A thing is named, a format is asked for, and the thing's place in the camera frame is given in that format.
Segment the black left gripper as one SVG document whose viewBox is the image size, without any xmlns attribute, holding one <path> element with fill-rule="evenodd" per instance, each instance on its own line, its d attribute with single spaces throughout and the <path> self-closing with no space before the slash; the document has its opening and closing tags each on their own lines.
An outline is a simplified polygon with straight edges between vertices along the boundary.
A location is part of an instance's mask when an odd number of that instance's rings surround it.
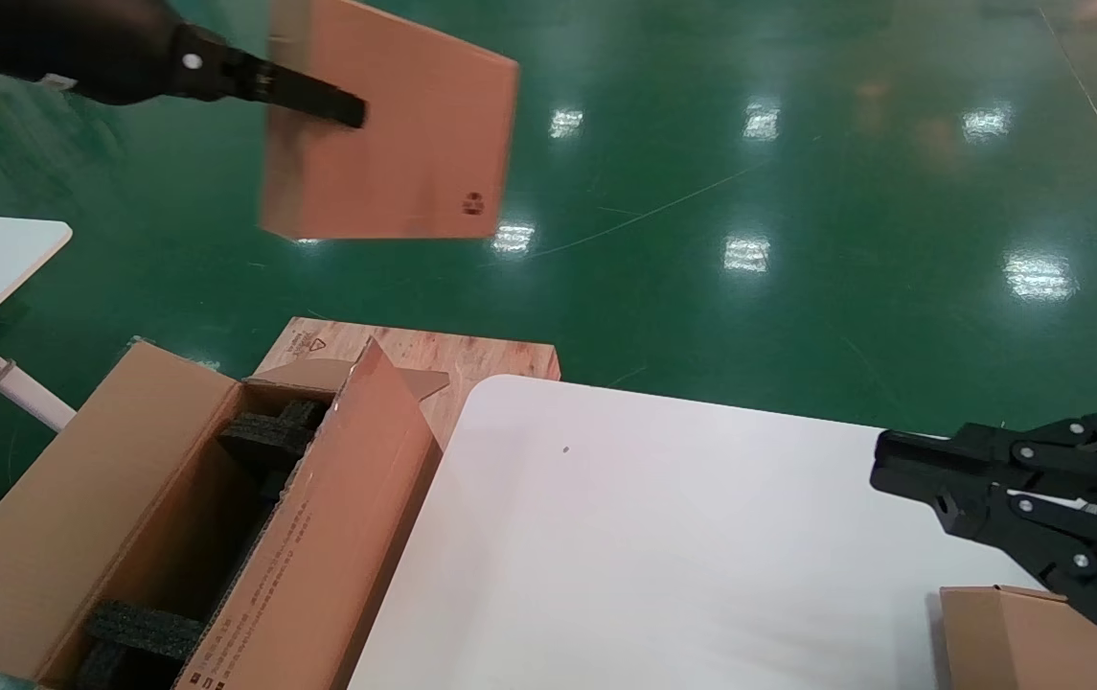
<svg viewBox="0 0 1097 690">
<path fill-rule="evenodd" d="M 367 122 L 363 98 L 183 25 L 167 1 L 0 1 L 0 75 L 127 105 L 163 95 L 174 66 L 176 97 L 237 98 L 351 129 Z"/>
</svg>

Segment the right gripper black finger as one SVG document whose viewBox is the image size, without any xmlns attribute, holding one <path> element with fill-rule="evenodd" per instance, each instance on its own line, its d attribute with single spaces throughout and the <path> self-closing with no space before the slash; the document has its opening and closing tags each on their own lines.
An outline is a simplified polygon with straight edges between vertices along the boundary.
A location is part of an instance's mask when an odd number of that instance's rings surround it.
<svg viewBox="0 0 1097 690">
<path fill-rule="evenodd" d="M 1097 627 L 1097 514 L 1011 491 L 942 491 L 948 536 L 1002 551 Z"/>
<path fill-rule="evenodd" d="M 950 438 L 886 429 L 877 438 L 869 480 L 878 491 L 916 501 L 992 485 L 1097 501 L 1097 412 L 1026 431 L 966 423 Z"/>
</svg>

